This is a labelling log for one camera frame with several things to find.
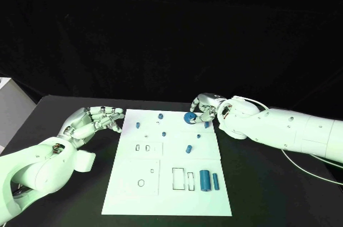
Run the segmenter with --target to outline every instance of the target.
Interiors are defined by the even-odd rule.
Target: robotic hand
[[[251,103],[255,102],[264,111]],[[196,105],[205,112],[196,117],[192,113]],[[320,118],[299,112],[268,109],[248,99],[202,93],[191,106],[191,115],[185,121],[191,124],[211,121],[215,116],[219,128],[237,139],[250,137],[258,143],[274,148],[325,157],[343,163],[343,121]]]
[[[16,217],[28,206],[67,184],[74,170],[91,170],[95,154],[78,148],[106,128],[121,132],[116,123],[124,118],[123,109],[81,108],[67,119],[58,137],[0,157],[0,225]],[[12,192],[10,182],[19,183]]]

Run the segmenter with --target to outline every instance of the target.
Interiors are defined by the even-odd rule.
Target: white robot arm
[[[237,138],[254,141],[283,150],[307,153],[343,163],[343,121],[320,118],[299,112],[258,107],[248,98],[202,93],[191,106],[199,104],[202,116],[188,123],[211,121],[218,115],[219,128]]]
[[[74,170],[91,170],[95,154],[78,148],[98,130],[111,128],[121,132],[116,123],[120,118],[124,118],[120,108],[83,108],[67,119],[58,137],[0,157],[0,225],[64,187]],[[10,182],[21,186],[15,192]]]

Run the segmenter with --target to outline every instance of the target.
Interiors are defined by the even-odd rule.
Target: white board
[[[183,112],[127,110],[104,215],[232,216],[212,123],[209,128],[204,123],[186,124],[183,115]],[[201,191],[201,170],[211,172],[208,192]],[[214,173],[219,190],[214,188]]]

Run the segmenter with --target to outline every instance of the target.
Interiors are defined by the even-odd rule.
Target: black table
[[[81,107],[111,106],[126,109],[189,111],[191,103],[111,99],[45,97],[2,155],[36,145],[57,136],[68,116]],[[222,156],[232,217],[101,215],[120,134],[97,133],[84,150],[97,153],[91,172],[74,172],[65,187],[38,200],[6,227],[153,227],[153,226],[343,226],[343,193],[332,184],[306,174],[283,152],[253,140],[215,132]],[[312,156],[289,152],[297,164],[333,179],[323,163]]]

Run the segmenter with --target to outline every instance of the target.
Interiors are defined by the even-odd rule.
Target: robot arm
[[[198,101],[199,107],[209,107],[208,110],[218,115],[219,128],[231,137],[250,137],[274,148],[313,154],[343,163],[343,121],[268,109],[255,101],[264,107],[264,111],[260,111],[250,102],[251,99],[235,96],[218,101],[217,97],[221,96],[201,94],[192,103],[191,111]],[[202,116],[191,122],[201,122]]]
[[[74,170],[91,170],[95,154],[78,148],[98,130],[111,128],[121,132],[116,123],[120,118],[124,118],[120,108],[83,108],[67,119],[58,137],[0,157],[0,225],[64,187]],[[22,185],[15,192],[10,182]]]

